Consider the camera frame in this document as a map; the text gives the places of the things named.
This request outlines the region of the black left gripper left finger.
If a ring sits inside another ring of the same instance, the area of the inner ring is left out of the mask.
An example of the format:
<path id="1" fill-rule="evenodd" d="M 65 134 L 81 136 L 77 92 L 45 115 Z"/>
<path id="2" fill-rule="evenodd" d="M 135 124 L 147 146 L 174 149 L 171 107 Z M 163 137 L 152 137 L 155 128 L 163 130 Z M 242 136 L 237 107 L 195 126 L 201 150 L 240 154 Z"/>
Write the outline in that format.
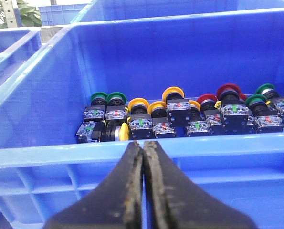
<path id="1" fill-rule="evenodd" d="M 45 229 L 140 229 L 142 227 L 143 153 L 127 145 L 108 176 L 88 195 L 54 214 Z"/>

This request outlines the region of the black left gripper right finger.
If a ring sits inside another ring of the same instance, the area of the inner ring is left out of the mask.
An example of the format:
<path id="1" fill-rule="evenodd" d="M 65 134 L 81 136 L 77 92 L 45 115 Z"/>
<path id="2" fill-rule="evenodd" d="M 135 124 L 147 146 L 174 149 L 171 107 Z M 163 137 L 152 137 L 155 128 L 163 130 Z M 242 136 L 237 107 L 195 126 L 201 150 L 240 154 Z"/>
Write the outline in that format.
<path id="1" fill-rule="evenodd" d="M 152 229 L 255 229 L 246 214 L 193 183 L 157 141 L 144 143 L 148 225 Z"/>

